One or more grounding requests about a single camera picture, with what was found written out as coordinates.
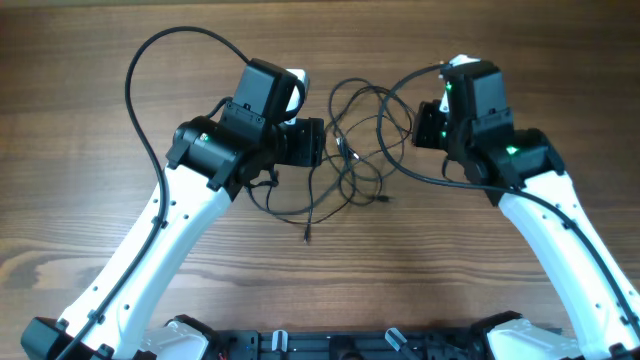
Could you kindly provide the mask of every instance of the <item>robotic arm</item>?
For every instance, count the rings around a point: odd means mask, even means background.
[[[436,353],[442,358],[449,354],[447,359],[602,359],[635,354],[640,346],[639,295],[583,212],[560,156],[539,130],[514,130],[495,65],[459,56],[441,74],[445,95],[442,101],[421,104],[414,145],[446,151],[449,160],[462,164],[471,184],[484,186],[491,203],[514,223],[540,260],[569,313],[577,342],[536,328],[513,312],[478,322],[463,336],[465,345],[449,343],[443,349],[431,343],[432,335],[402,334],[395,328],[379,337],[289,335],[282,330],[231,336],[186,316],[145,333],[157,301],[189,250],[242,186],[274,164],[321,163],[323,121],[290,119],[306,95],[304,72],[254,59],[219,122],[197,117],[176,130],[164,169],[169,206],[162,230],[97,324],[78,337],[159,221],[159,187],[89,288],[57,321],[33,319],[22,337],[27,355],[53,359],[74,338],[81,343],[71,349],[69,359],[415,360],[436,358]],[[220,350],[220,344],[231,342],[239,349],[231,351],[233,356]]]

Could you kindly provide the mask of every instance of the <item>wooden surface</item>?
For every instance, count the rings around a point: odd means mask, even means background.
[[[249,57],[305,68],[312,87],[301,114],[325,119],[329,90],[343,78],[391,86],[458,53],[494,61],[517,126],[548,134],[593,224],[639,285],[639,15],[631,1],[475,0],[1,12],[0,358],[23,357],[29,320],[57,317],[83,291],[147,201],[155,177],[126,114],[124,75],[146,38],[175,25],[206,27]],[[242,69],[200,35],[149,49],[133,94],[159,156],[181,122],[233,94]],[[417,108],[441,93],[427,77],[401,95]],[[347,121],[374,105],[363,100]],[[373,127],[358,129],[352,145],[375,149]],[[409,148],[405,163],[437,175],[441,160]],[[307,170],[280,172],[274,208],[305,205]],[[317,173],[320,192],[335,174]],[[310,247],[302,228],[241,194],[195,246],[151,325],[187,313],[215,329],[382,330],[468,325],[513,309],[570,328],[527,243],[482,193],[401,175],[385,188],[391,203],[347,208],[313,227]],[[316,213],[339,202],[334,194]]]

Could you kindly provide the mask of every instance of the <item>wooden table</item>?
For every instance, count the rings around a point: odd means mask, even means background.
[[[301,115],[325,119],[329,90],[343,78],[389,87],[459,53],[494,61],[517,126],[553,141],[591,221],[639,284],[639,10],[633,2],[468,0],[1,12],[0,358],[23,357],[29,320],[57,317],[88,286],[150,196],[156,180],[126,113],[124,75],[146,38],[176,25],[217,31],[249,57],[306,69],[312,86]],[[242,69],[197,34],[149,49],[133,101],[163,160],[176,127],[232,95]],[[441,93],[432,76],[401,96],[417,108]],[[347,123],[374,111],[365,99]],[[356,130],[354,147],[376,148],[372,125]],[[405,164],[437,176],[442,156],[409,147]],[[307,170],[280,173],[273,207],[305,205]],[[334,178],[320,168],[314,191]],[[382,330],[468,325],[512,309],[570,329],[527,243],[484,194],[398,174],[385,193],[388,204],[348,207],[314,226],[311,246],[302,228],[241,194],[188,256],[151,325],[187,313],[214,329]],[[316,213],[340,201],[334,194]]]

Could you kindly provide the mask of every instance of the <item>wood grain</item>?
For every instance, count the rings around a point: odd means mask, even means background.
[[[466,0],[0,12],[0,358],[23,357],[28,321],[57,317],[81,293],[150,195],[155,178],[126,114],[124,75],[146,38],[175,25],[214,30],[249,57],[306,69],[303,116],[325,119],[329,90],[343,78],[391,86],[458,53],[493,60],[517,125],[548,134],[592,222],[640,284],[639,10],[637,2]],[[159,155],[181,122],[233,93],[241,71],[199,35],[148,50],[134,104]],[[441,92],[425,78],[401,95],[417,107]],[[374,105],[364,100],[348,121]],[[375,149],[373,127],[358,129],[352,145]],[[408,148],[405,161],[435,175],[441,160]],[[305,205],[307,172],[280,171],[274,207]],[[462,178],[458,168],[452,174]],[[319,169],[314,190],[334,177]],[[193,249],[152,325],[187,313],[216,329],[381,330],[467,325],[513,309],[571,332],[526,242],[483,194],[401,175],[385,193],[392,202],[349,207],[314,226],[310,247],[303,229],[240,195]],[[334,194],[316,213],[340,201]]]

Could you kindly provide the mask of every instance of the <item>white arm segment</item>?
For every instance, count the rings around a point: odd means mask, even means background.
[[[144,330],[160,296],[178,271],[187,254],[211,223],[222,215],[231,199],[221,188],[207,187],[208,178],[178,166],[165,168],[170,201],[168,224],[160,231],[139,266],[104,313],[104,321],[93,326],[83,343],[92,349],[106,344],[115,350],[114,359],[129,359],[140,346]],[[115,254],[89,288],[61,315],[69,322],[67,334],[76,336],[132,262],[153,226],[158,213],[156,186],[142,215]]]
[[[565,172],[559,176],[550,171],[525,180],[525,184],[525,192],[555,205],[577,223],[613,274],[632,311],[640,314],[637,291],[587,219],[569,175]],[[628,350],[638,347],[640,342],[631,326],[621,320],[626,316],[617,305],[613,291],[575,233],[565,229],[556,215],[525,198],[505,194],[499,206],[529,242],[549,276],[569,314],[584,357],[610,357],[609,347],[617,343],[622,343]]]

